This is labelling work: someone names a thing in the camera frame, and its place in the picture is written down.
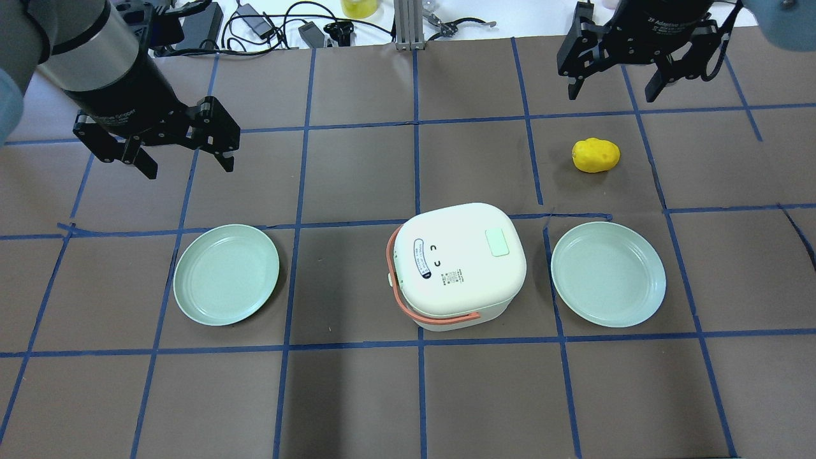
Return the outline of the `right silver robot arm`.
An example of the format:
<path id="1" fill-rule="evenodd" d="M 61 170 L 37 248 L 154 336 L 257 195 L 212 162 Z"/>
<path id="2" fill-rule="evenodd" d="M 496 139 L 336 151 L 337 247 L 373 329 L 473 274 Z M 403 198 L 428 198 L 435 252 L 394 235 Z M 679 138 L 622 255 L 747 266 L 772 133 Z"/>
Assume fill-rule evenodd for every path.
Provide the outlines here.
<path id="1" fill-rule="evenodd" d="M 209 8 L 209 1 L 166 8 L 149 2 L 105 1 L 76 40 L 90 47 L 91 61 L 113 72 L 110 82 L 64 92 L 78 106 L 73 134 L 100 162 L 119 161 L 155 179 L 158 165 L 145 147 L 180 145 L 212 154 L 222 169 L 234 169 L 239 126 L 218 99 L 187 106 L 175 95 L 148 51 L 183 39 L 182 17 Z M 711 80 L 725 60 L 738 12 L 749 10 L 764 37 L 787 50 L 814 50 L 813 1 L 736 1 L 721 24 L 711 1 L 620 1 L 604 24 L 594 4 L 575 4 L 571 26 L 557 52 L 557 72 L 576 99 L 591 75 L 618 64 L 655 64 L 645 87 L 647 101 L 679 78 Z"/>

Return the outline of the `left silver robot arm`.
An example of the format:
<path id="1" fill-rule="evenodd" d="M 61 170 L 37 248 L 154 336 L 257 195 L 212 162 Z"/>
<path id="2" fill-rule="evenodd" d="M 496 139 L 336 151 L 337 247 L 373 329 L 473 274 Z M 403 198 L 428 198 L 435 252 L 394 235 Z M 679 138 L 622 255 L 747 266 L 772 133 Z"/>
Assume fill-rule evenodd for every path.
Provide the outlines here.
<path id="1" fill-rule="evenodd" d="M 213 96 L 186 105 L 149 55 L 180 43 L 180 19 L 209 6 L 145 1 L 3 1 L 2 140 L 18 127 L 36 72 L 78 107 L 72 132 L 99 162 L 158 165 L 146 147 L 180 145 L 212 154 L 226 172 L 241 130 Z"/>

